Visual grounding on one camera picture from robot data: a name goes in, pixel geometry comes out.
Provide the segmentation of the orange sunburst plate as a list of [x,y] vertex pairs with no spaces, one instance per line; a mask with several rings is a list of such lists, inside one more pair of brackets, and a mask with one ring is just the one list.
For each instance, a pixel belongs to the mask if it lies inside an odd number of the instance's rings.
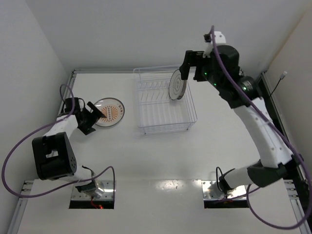
[[96,122],[99,127],[113,127],[124,117],[125,107],[119,99],[107,97],[100,99],[94,105],[105,115]]

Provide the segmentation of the dark green rimmed plate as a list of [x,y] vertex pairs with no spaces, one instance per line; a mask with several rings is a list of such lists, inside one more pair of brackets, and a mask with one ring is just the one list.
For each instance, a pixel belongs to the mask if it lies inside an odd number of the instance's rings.
[[187,87],[187,80],[183,80],[182,90],[180,92],[180,95],[177,98],[178,100],[183,98],[185,91],[186,91],[186,87]]

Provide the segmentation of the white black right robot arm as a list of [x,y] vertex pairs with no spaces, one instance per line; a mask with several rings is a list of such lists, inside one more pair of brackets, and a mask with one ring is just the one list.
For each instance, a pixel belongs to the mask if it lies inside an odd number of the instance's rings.
[[194,80],[207,81],[218,90],[244,123],[260,156],[252,165],[222,174],[217,179],[217,188],[224,194],[241,185],[264,188],[287,177],[300,162],[277,133],[257,82],[240,71],[239,53],[226,44],[221,32],[209,32],[204,39],[205,51],[186,51],[179,68],[181,78],[187,80],[190,68],[195,67]]

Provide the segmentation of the white plate flower outline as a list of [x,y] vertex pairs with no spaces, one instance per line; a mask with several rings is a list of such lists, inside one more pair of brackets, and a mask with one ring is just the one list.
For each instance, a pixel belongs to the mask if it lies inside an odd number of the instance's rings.
[[183,80],[179,70],[175,70],[169,83],[169,96],[171,100],[176,100],[180,96],[183,88]]

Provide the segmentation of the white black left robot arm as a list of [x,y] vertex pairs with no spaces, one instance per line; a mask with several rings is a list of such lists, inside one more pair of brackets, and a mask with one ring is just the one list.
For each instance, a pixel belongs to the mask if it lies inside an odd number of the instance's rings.
[[74,130],[80,130],[84,135],[95,131],[93,126],[107,114],[100,111],[93,103],[83,103],[82,99],[65,99],[63,109],[57,122],[43,136],[32,140],[35,166],[41,180],[77,181],[90,179],[86,185],[78,185],[79,192],[86,193],[97,189],[92,169],[77,163],[70,143],[70,136]]

